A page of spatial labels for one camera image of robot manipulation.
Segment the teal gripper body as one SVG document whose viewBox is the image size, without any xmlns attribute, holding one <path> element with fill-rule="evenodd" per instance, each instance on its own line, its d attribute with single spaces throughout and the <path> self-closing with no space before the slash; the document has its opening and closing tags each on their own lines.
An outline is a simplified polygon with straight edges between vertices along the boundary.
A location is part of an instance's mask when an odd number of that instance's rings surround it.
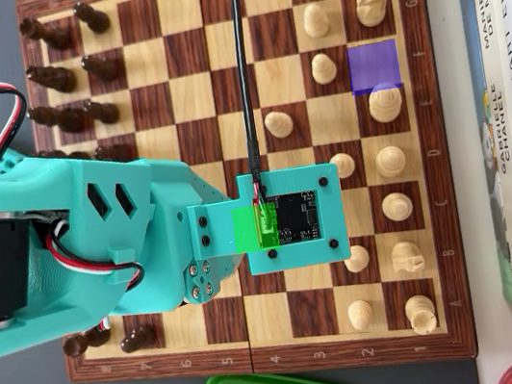
<svg viewBox="0 0 512 384">
<path fill-rule="evenodd" d="M 229 197 L 182 162 L 150 164 L 154 221 L 170 305 L 184 302 L 186 267 L 193 260 L 237 255 L 231 229 L 221 229 Z"/>
</svg>

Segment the teal moving gripper jaw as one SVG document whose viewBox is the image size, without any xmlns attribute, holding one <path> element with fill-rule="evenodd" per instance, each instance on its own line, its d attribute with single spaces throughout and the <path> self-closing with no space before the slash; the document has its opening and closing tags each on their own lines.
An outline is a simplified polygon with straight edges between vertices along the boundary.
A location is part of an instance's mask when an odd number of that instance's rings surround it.
<svg viewBox="0 0 512 384">
<path fill-rule="evenodd" d="M 242 295 L 239 254 L 193 260 L 184 274 L 184 302 L 203 304 L 216 297 Z"/>
</svg>

